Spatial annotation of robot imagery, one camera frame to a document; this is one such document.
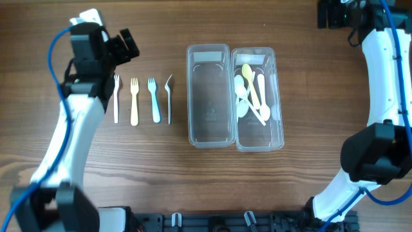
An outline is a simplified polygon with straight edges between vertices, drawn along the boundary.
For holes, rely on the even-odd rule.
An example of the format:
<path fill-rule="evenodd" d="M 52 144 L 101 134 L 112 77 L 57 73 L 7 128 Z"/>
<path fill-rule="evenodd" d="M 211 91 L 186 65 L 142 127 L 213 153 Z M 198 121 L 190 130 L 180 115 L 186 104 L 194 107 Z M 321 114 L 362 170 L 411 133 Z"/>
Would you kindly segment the white plastic fork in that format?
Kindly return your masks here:
<path fill-rule="evenodd" d="M 115 74 L 113 78 L 115 82 L 114 91 L 113 91 L 113 118 L 114 118 L 114 123 L 117 124 L 118 123 L 118 94 L 120 91 L 121 79 L 120 79 L 120 76 L 117 74 Z"/>

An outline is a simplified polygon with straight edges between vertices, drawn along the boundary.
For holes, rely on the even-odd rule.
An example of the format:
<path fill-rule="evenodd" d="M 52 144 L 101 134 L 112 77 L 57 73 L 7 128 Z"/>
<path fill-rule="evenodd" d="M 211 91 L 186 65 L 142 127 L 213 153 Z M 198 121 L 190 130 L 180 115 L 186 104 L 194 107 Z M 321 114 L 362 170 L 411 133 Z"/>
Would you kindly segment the yellow plastic fork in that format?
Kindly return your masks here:
<path fill-rule="evenodd" d="M 132 78 L 131 79 L 131 125 L 137 126 L 138 125 L 138 104 L 137 104 L 137 95 L 139 92 L 139 85 L 138 79 Z"/>

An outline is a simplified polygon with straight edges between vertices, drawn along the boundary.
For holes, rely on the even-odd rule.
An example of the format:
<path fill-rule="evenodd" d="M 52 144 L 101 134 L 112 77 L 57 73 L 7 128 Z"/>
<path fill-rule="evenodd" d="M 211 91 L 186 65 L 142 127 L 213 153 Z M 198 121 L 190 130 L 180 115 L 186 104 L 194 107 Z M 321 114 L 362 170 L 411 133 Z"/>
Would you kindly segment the light blue spork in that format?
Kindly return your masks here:
<path fill-rule="evenodd" d="M 160 110 L 158 107 L 158 101 L 156 98 L 156 81 L 154 78 L 149 78 L 148 79 L 148 90 L 151 93 L 151 100 L 152 100 L 152 116 L 153 116 L 153 122 L 159 123 L 161 121 L 160 118 Z"/>

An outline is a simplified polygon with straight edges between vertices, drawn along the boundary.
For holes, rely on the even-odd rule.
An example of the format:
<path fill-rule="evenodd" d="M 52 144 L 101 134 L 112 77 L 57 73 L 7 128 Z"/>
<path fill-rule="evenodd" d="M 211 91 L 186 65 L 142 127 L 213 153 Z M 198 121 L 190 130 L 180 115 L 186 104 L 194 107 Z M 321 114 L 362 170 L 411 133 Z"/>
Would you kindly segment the yellow plastic spoon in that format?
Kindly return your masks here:
<path fill-rule="evenodd" d="M 252 80 L 252 78 L 254 76 L 253 71 L 252 71 L 252 68 L 250 67 L 249 64 L 245 63 L 245 64 L 242 65 L 242 75 L 248 82 L 248 87 L 249 87 L 249 90 L 250 90 L 250 96 L 251 96 L 251 99 L 252 99 L 253 108 L 255 110 L 258 110 L 258 109 L 260 109 L 261 105 L 260 105 L 258 95 L 256 93 L 254 83 L 253 83 L 253 80 Z"/>

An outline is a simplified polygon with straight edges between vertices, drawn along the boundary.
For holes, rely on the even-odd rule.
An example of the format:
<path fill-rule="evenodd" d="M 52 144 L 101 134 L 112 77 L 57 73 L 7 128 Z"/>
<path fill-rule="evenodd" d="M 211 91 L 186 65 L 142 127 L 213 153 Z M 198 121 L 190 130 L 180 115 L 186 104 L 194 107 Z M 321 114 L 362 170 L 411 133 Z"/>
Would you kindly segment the white wide-handled spoon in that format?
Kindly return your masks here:
<path fill-rule="evenodd" d="M 261 96 L 261 107 L 260 107 L 260 114 L 264 121 L 269 120 L 270 118 L 270 108 L 266 103 L 266 90 L 265 90 L 265 76 L 263 74 L 259 74 L 257 76 L 259 92 Z"/>

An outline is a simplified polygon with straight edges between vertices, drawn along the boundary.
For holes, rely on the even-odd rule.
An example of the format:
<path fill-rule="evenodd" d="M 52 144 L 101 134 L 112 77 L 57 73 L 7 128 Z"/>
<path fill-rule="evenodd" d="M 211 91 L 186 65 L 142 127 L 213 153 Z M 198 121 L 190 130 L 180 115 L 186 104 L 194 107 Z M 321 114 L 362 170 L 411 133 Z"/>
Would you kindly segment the white slim-handled spoon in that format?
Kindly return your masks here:
<path fill-rule="evenodd" d="M 241 75 L 235 76 L 234 78 L 235 86 L 240 86 L 240 85 L 244 86 L 245 84 L 243 80 L 244 78 Z M 246 103 L 245 100 L 240 99 L 239 97 L 236 97 L 236 98 L 237 98 L 237 103 L 236 103 L 237 116 L 238 118 L 242 118 L 247 114 L 249 105 Z"/>

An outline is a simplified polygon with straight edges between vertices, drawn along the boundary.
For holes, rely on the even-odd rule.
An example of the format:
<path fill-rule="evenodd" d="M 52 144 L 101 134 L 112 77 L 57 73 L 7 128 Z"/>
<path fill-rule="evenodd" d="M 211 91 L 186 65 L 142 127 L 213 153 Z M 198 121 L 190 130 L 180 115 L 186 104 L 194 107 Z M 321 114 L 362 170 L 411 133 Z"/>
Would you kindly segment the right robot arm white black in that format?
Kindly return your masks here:
<path fill-rule="evenodd" d="M 367 126 L 346 139 L 341 168 L 306 211 L 325 224 L 342 222 L 364 196 L 411 169 L 411 12 L 393 1 L 321 0 L 319 28 L 350 28 L 368 68 Z"/>

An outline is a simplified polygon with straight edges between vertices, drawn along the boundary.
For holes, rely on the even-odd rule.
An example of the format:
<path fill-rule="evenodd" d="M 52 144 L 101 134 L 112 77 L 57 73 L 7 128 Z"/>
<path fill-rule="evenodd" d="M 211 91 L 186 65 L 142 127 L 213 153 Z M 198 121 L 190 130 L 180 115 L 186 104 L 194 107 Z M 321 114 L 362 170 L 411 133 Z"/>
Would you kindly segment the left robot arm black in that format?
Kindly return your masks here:
<path fill-rule="evenodd" d="M 139 49 L 128 29 L 110 37 L 104 26 L 82 22 L 66 32 L 74 56 L 57 83 L 57 126 L 30 184 L 12 190 L 2 230 L 15 218 L 22 231 L 138 231 L 130 207 L 98 208 L 82 185 L 91 142 L 114 91 L 115 69 L 138 57 Z"/>

